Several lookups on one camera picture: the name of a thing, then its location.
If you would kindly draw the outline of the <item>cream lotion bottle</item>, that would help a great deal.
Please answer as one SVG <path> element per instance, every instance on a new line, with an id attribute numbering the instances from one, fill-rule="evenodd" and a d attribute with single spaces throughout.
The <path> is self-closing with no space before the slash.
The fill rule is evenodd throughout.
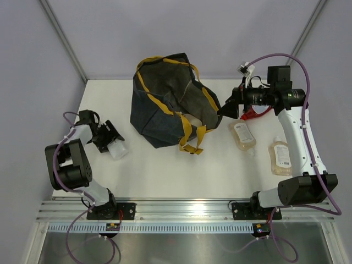
<path id="1" fill-rule="evenodd" d="M 191 114 L 184 114 L 184 117 L 190 122 L 191 125 L 195 127 L 201 127 L 202 126 L 202 121 L 199 120 L 198 118 L 194 117 Z"/>

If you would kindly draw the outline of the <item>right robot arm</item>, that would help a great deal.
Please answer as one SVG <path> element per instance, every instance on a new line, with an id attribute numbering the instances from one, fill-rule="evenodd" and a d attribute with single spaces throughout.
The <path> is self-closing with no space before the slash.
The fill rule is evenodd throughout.
<path id="1" fill-rule="evenodd" d="M 218 114 L 239 117 L 239 105 L 249 108 L 270 106 L 284 130 L 289 147 L 293 176 L 280 181 L 276 188 L 257 191 L 250 198 L 249 212 L 262 218 L 269 208 L 302 206 L 314 208 L 323 202 L 338 184 L 335 174 L 328 173 L 323 164 L 310 128 L 307 92 L 293 89 L 291 68 L 288 65 L 270 66 L 267 87 L 252 87 L 242 82 L 232 90 Z"/>

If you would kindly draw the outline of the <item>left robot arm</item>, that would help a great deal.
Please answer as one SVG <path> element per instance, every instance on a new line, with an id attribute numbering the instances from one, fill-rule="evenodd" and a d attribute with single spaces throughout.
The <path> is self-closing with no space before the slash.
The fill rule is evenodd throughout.
<path id="1" fill-rule="evenodd" d="M 79 195 L 89 213 L 97 218 L 122 218 L 113 193 L 93 179 L 85 146 L 94 144 L 100 153 L 109 153 L 119 160 L 128 153 L 125 138 L 110 120 L 102 123 L 93 110 L 76 115 L 78 121 L 70 125 L 69 133 L 59 143 L 45 148 L 51 185 L 55 190 Z"/>

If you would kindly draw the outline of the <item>red bottle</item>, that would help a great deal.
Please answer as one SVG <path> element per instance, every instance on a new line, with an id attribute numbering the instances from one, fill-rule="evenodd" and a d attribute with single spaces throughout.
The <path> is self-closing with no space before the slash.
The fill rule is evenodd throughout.
<path id="1" fill-rule="evenodd" d="M 265 114 L 267 114 L 272 107 L 270 106 L 255 106 L 252 105 L 249 107 L 248 110 L 245 110 L 244 113 L 241 115 L 240 119 L 241 120 L 249 120 L 249 119 L 254 119 L 261 117 Z"/>

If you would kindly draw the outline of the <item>dark canvas bag yellow handles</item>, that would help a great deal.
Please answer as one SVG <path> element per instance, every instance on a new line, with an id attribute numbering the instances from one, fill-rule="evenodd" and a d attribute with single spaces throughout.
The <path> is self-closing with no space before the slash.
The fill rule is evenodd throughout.
<path id="1" fill-rule="evenodd" d="M 186 53 L 148 57 L 136 66 L 130 123 L 156 149 L 177 145 L 200 155 L 205 135 L 222 121 L 220 107 Z M 184 114 L 198 118 L 202 126 L 191 125 Z"/>

